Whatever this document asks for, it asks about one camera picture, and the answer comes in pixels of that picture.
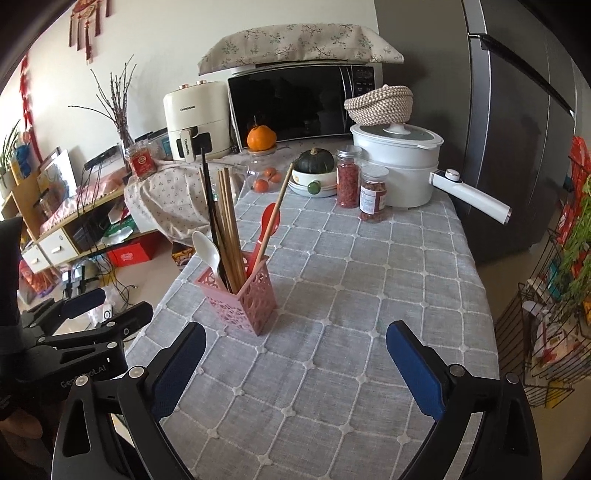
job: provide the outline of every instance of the pink utensil holder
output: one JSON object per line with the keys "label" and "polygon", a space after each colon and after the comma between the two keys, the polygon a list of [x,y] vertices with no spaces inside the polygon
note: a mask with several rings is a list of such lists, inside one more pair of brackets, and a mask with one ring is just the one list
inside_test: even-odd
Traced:
{"label": "pink utensil holder", "polygon": [[[252,253],[242,252],[242,255],[248,262]],[[236,294],[217,287],[211,268],[195,281],[195,285],[201,287],[222,323],[248,330],[256,335],[261,334],[271,312],[277,306],[267,270],[268,258],[262,258]]]}

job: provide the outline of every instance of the floral cloth cover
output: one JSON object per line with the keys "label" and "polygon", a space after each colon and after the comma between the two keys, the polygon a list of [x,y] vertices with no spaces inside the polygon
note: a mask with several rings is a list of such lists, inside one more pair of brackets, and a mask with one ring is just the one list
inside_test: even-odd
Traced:
{"label": "floral cloth cover", "polygon": [[217,42],[199,62],[199,74],[300,60],[403,63],[402,54],[376,32],[349,24],[287,24],[242,30]]}

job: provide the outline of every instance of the jar label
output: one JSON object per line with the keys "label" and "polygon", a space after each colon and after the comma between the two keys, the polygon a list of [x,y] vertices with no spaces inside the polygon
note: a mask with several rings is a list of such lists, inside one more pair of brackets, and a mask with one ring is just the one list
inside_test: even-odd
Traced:
{"label": "jar label", "polygon": [[373,215],[383,210],[386,206],[386,192],[376,192],[375,190],[369,190],[365,187],[361,187],[361,196],[359,198],[359,210],[363,213]]}

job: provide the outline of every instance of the refrigerator door handle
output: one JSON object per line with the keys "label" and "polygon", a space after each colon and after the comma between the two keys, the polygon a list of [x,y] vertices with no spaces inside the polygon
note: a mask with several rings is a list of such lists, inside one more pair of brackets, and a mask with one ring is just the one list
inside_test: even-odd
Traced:
{"label": "refrigerator door handle", "polygon": [[561,94],[556,91],[552,85],[548,83],[548,81],[539,74],[539,72],[533,68],[529,63],[527,63],[524,59],[522,59],[517,53],[512,51],[510,48],[503,45],[501,42],[496,40],[495,38],[491,37],[488,34],[480,33],[480,34],[469,34],[470,38],[477,38],[480,40],[480,46],[483,50],[488,50],[493,54],[497,55],[498,57],[505,60],[507,63],[513,65],[531,80],[536,82],[542,90],[544,90],[548,95],[550,95],[558,104],[574,118],[574,111],[567,103],[566,100],[562,97]]}

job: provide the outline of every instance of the glass jar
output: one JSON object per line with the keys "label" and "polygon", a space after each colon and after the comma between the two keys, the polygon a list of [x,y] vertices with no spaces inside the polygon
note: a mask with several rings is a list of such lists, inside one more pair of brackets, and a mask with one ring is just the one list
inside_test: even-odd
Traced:
{"label": "glass jar", "polygon": [[359,206],[359,166],[361,147],[347,145],[336,152],[336,201],[343,208]]}
{"label": "glass jar", "polygon": [[138,180],[145,180],[158,170],[145,140],[126,148],[125,159],[129,162],[131,171],[138,177]]}
{"label": "glass jar", "polygon": [[386,179],[388,169],[379,165],[368,165],[361,171],[361,196],[359,218],[365,222],[378,223],[384,220],[386,206]]}

